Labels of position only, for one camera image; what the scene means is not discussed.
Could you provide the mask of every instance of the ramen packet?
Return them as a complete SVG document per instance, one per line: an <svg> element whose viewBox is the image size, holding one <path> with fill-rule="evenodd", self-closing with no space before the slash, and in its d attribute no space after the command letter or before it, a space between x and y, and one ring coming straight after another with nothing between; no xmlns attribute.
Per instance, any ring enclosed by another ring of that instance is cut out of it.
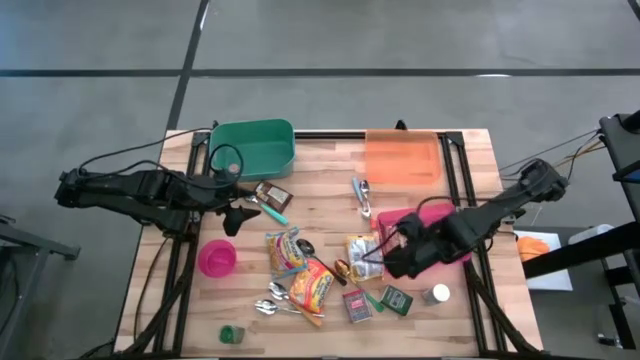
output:
<svg viewBox="0 0 640 360"><path fill-rule="evenodd" d="M273 279L281 279L307 268L307 259L296 245L299 232L298 228L294 227L287 231L266 235Z"/></svg>
<svg viewBox="0 0 640 360"><path fill-rule="evenodd" d="M333 283L333 275L316 259L307 259L308 269L296 274L289 298L314 314L322 312L324 298Z"/></svg>
<svg viewBox="0 0 640 360"><path fill-rule="evenodd" d="M384 265L382 264L382 250L377 249L377 234L371 235L350 235L347 236L346 246L349 255L349 264L353 278L356 281L365 281L382 277ZM365 259L362 256L371 252Z"/></svg>

